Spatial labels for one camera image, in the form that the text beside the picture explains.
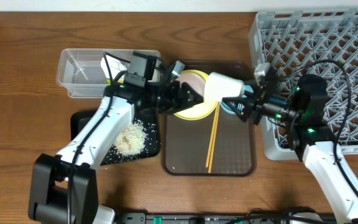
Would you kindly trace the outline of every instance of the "rice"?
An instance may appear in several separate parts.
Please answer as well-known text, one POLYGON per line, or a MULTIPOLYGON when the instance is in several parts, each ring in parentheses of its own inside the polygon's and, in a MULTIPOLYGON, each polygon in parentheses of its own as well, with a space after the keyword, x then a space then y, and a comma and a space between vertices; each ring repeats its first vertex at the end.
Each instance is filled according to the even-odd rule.
POLYGON ((143 122, 136 120, 120 135, 118 135, 114 146, 117 147, 118 153, 123 156, 133 156, 140 154, 144 149, 144 141, 147 134, 144 132, 143 122))

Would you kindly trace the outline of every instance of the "gray dish rack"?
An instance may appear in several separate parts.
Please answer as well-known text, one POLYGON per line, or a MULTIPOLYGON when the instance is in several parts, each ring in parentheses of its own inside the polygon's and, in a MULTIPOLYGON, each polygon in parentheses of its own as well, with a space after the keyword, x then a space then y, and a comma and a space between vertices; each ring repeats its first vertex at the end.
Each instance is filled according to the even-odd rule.
MULTIPOLYGON (((280 76, 317 60, 332 59, 344 64, 352 88, 351 113, 341 134, 344 154, 358 154, 358 9, 331 11, 259 12, 249 32, 252 66, 270 62, 280 76)), ((332 64, 319 64, 305 73, 327 79, 330 100, 324 120, 336 133, 343 121, 346 82, 332 64)), ((283 96, 291 97, 300 75, 278 86, 283 96)), ((288 148, 284 129, 262 119, 265 154, 269 159, 297 159, 288 148)))

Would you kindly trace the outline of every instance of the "clear plastic container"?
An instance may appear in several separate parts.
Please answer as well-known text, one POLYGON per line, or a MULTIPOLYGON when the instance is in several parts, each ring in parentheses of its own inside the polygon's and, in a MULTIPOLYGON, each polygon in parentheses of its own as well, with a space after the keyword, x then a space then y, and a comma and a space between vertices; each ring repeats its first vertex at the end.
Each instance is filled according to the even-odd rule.
MULTIPOLYGON (((136 50, 160 57, 156 50, 136 50)), ((106 76, 100 66, 104 52, 131 61, 131 49, 65 49, 60 56, 56 82, 67 89, 72 98, 101 98, 106 76)))

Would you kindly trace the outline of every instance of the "brown tray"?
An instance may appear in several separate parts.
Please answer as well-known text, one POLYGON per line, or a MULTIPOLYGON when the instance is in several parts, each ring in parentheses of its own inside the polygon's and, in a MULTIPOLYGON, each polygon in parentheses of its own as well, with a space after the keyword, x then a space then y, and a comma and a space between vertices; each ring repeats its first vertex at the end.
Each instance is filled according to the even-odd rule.
MULTIPOLYGON (((218 72, 250 80, 253 76, 239 61, 184 61, 185 70, 218 72)), ((236 115, 219 112, 218 130, 211 173, 205 167, 214 112, 203 119, 187 121, 175 115, 164 122, 162 166, 171 175, 237 176, 250 175, 256 168, 255 136, 252 123, 236 115)))

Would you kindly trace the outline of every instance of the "yellow bowl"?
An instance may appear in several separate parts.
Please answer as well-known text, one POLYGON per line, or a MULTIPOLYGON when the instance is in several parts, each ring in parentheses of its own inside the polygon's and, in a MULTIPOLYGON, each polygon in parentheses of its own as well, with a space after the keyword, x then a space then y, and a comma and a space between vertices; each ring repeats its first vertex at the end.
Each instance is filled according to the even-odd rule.
MULTIPOLYGON (((199 75, 204 82, 208 79, 208 75, 205 72, 201 72, 198 70, 185 70, 184 73, 194 73, 199 75)), ((195 121, 201 118, 205 118, 210 115, 212 111, 215 110, 215 107, 218 105, 217 101, 204 100, 204 103, 200 103, 198 105, 193 106, 192 108, 188 108, 187 110, 177 112, 175 115, 181 119, 195 121)))

